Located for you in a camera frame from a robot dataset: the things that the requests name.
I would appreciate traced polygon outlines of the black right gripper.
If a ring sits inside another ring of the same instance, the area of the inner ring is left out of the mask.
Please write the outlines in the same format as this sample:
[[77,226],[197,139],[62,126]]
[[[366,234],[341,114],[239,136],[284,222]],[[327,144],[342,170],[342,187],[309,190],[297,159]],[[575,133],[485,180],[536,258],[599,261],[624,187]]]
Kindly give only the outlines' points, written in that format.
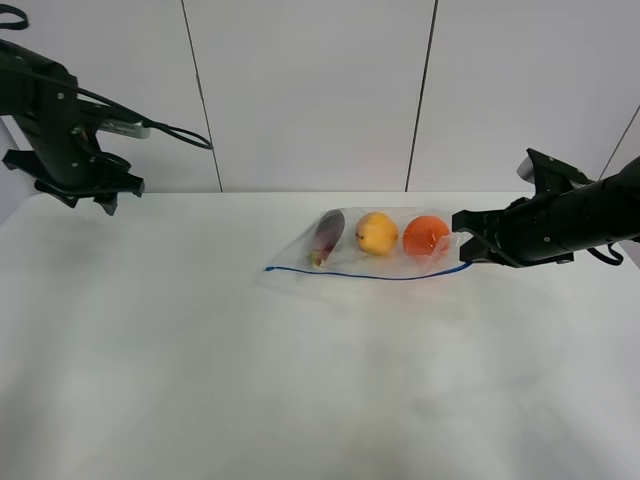
[[565,264],[574,254],[563,242],[571,237],[575,201],[569,194],[520,198],[502,210],[461,210],[452,216],[451,229],[474,237],[493,238],[491,249],[479,239],[459,249],[464,263],[497,263],[514,268]]

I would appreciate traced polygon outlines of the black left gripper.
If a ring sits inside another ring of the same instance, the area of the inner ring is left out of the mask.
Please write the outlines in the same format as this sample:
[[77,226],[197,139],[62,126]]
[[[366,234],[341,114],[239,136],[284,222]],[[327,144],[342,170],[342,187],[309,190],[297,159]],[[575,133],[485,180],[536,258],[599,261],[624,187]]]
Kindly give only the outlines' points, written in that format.
[[34,188],[74,208],[78,198],[90,198],[113,216],[118,194],[141,197],[145,183],[132,175],[131,164],[102,152],[91,156],[82,142],[96,142],[86,134],[74,88],[75,76],[54,75],[54,85],[26,76],[9,76],[10,115],[22,130],[32,151],[9,150],[2,163],[34,179]]

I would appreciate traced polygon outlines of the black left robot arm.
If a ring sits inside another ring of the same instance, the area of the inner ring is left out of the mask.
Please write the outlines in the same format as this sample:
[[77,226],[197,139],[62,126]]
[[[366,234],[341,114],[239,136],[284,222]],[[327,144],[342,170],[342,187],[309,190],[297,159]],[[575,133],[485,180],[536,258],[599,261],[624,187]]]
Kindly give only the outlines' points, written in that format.
[[140,197],[144,180],[131,164],[101,149],[97,132],[113,122],[137,121],[117,107],[79,98],[77,78],[61,64],[11,42],[1,43],[1,114],[10,116],[29,150],[10,150],[10,170],[34,179],[34,188],[73,208],[89,198],[113,215],[120,193]]

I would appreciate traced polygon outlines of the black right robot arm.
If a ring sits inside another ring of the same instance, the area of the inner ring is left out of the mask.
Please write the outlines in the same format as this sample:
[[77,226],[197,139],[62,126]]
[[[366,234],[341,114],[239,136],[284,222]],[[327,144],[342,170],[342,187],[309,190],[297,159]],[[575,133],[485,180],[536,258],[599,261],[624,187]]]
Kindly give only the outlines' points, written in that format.
[[471,238],[459,250],[464,263],[527,268],[574,260],[586,250],[609,265],[623,257],[620,241],[639,241],[639,160],[619,173],[592,181],[579,169],[534,149],[517,169],[535,186],[502,210],[462,210],[452,230]]

